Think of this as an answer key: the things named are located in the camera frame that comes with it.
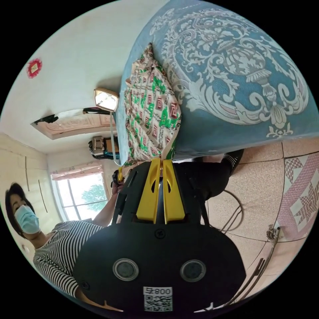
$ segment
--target face mask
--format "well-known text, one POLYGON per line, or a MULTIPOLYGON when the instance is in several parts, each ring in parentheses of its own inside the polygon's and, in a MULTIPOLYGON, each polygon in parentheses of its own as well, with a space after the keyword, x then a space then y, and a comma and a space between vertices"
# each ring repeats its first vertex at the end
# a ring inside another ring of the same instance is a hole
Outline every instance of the face mask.
POLYGON ((24 233, 31 235, 40 231, 39 219, 29 206, 20 206, 15 218, 24 233))

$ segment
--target curtain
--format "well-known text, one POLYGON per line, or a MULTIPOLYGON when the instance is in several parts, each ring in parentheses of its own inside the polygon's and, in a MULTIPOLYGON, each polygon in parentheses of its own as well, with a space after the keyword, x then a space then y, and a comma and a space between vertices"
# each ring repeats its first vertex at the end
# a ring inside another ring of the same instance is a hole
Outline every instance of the curtain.
POLYGON ((63 180, 84 177, 92 174, 103 173, 103 167, 100 161, 93 161, 86 164, 75 165, 61 170, 51 172, 52 180, 63 180))

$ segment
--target black hair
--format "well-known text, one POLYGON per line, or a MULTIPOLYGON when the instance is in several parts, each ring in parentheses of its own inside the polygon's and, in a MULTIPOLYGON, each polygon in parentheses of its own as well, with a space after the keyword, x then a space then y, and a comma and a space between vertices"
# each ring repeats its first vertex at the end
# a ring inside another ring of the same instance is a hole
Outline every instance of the black hair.
POLYGON ((18 183, 12 183, 10 188, 6 190, 6 211, 7 211, 9 222, 10 222, 11 226, 13 227, 13 229, 21 237, 25 238, 23 236, 23 233, 22 233, 22 231, 21 231, 21 229, 20 229, 15 217, 14 217, 14 212, 12 210, 11 203, 10 203, 11 195, 20 196, 20 198, 26 202, 26 204, 32 209, 33 212, 34 212, 34 208, 31 205, 31 203, 26 199, 26 195, 25 195, 22 187, 18 183))

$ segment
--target qr code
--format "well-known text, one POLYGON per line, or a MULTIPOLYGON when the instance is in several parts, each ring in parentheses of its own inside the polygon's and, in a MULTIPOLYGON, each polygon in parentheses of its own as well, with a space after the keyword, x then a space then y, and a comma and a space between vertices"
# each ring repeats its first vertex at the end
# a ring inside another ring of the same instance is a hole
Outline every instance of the qr code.
POLYGON ((173 311, 171 287, 144 287, 145 311, 173 311))

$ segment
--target lamp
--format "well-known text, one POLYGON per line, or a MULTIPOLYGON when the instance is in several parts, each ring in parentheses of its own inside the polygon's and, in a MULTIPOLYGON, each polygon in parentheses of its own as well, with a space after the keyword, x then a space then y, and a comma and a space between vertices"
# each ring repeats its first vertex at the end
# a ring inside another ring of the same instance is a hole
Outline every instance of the lamp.
POLYGON ((102 110, 115 112, 118 106, 119 96, 115 92, 98 87, 94 90, 94 102, 96 107, 102 110))

